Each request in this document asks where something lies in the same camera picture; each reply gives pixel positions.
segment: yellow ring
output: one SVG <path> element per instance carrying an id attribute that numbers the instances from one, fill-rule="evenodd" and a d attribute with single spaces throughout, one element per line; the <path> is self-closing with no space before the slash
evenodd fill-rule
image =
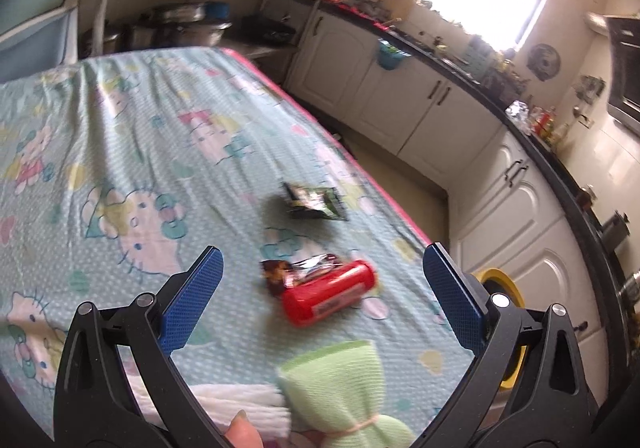
<path id="1" fill-rule="evenodd" d="M 492 267 L 491 269 L 485 269 L 484 271 L 475 273 L 474 275 L 482 284 L 488 281 L 496 283 L 517 307 L 525 307 L 524 298 L 518 290 L 518 287 L 504 271 Z M 518 356 L 518 364 L 516 365 L 515 370 L 513 370 L 513 374 L 500 383 L 501 390 L 510 390 L 513 388 L 513 385 L 516 383 L 516 379 L 518 378 L 518 374 L 520 373 L 522 362 L 524 361 L 524 352 L 525 348 L 521 347 L 520 355 Z"/>

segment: barcode label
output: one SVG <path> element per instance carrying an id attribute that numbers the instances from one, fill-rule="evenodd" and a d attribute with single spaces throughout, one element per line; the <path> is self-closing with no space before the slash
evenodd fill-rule
<path id="1" fill-rule="evenodd" d="M 353 287 L 332 296 L 328 300 L 325 300 L 318 305 L 314 305 L 311 307 L 311 311 L 316 317 L 324 316 L 325 314 L 332 313 L 342 307 L 347 307 L 351 302 L 357 300 L 357 298 L 362 296 L 365 292 L 366 287 L 363 282 L 357 283 Z"/>

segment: blue gripper pad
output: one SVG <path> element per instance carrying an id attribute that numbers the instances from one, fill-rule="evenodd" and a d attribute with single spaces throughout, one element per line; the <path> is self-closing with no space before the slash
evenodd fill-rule
<path id="1" fill-rule="evenodd" d="M 215 247 L 191 266 L 190 276 L 162 315 L 158 343 L 166 356 L 186 345 L 222 279 L 223 268 L 222 253 Z"/>
<path id="2" fill-rule="evenodd" d="M 460 280 L 462 273 L 446 251 L 434 243 L 424 250 L 422 270 L 460 345 L 479 356 L 486 342 L 484 317 Z"/>

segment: cabinet handle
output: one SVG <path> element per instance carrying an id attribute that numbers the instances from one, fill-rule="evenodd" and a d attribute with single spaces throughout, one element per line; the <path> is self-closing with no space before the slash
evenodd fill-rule
<path id="1" fill-rule="evenodd" d="M 314 36 L 318 36 L 318 27 L 320 27 L 320 24 L 322 23 L 322 20 L 324 20 L 324 16 L 319 17 L 318 21 L 314 25 Z"/>
<path id="2" fill-rule="evenodd" d="M 504 171 L 504 181 L 507 182 L 509 180 L 509 172 L 511 171 L 511 168 L 513 168 L 516 164 L 522 164 L 522 159 L 519 159 L 517 161 L 513 161 L 511 163 L 511 165 Z"/>
<path id="3" fill-rule="evenodd" d="M 433 96 L 436 95 L 436 91 L 437 89 L 439 89 L 441 84 L 442 84 L 442 81 L 440 80 L 436 81 L 436 86 L 433 87 L 433 90 L 431 91 L 431 94 L 429 94 L 429 97 L 427 99 L 433 99 Z"/>
<path id="4" fill-rule="evenodd" d="M 449 95 L 449 92 L 451 92 L 451 87 L 450 86 L 447 87 L 447 90 L 444 91 L 444 95 L 436 103 L 437 106 L 440 106 L 442 103 L 444 103 L 444 100 L 447 98 L 447 95 Z"/>
<path id="5" fill-rule="evenodd" d="M 515 178 L 518 176 L 518 174 L 519 174 L 520 172 L 525 172 L 525 171 L 527 171 L 528 169 L 529 169 L 529 165 L 528 165 L 528 164 L 527 164 L 526 166 L 521 166 L 520 168 L 518 168 L 518 169 L 516 170 L 516 173 L 514 173 L 514 174 L 511 176 L 511 179 L 509 179 L 509 187 L 510 187 L 510 188 L 513 188 L 513 181 L 514 181 L 514 180 L 515 180 Z"/>

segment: red can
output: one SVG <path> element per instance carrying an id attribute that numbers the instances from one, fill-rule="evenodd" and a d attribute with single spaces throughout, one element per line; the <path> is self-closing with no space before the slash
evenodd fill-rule
<path id="1" fill-rule="evenodd" d="M 293 325 L 316 323 L 359 300 L 376 284 L 376 273 L 363 260 L 344 266 L 282 293 L 284 312 Z"/>

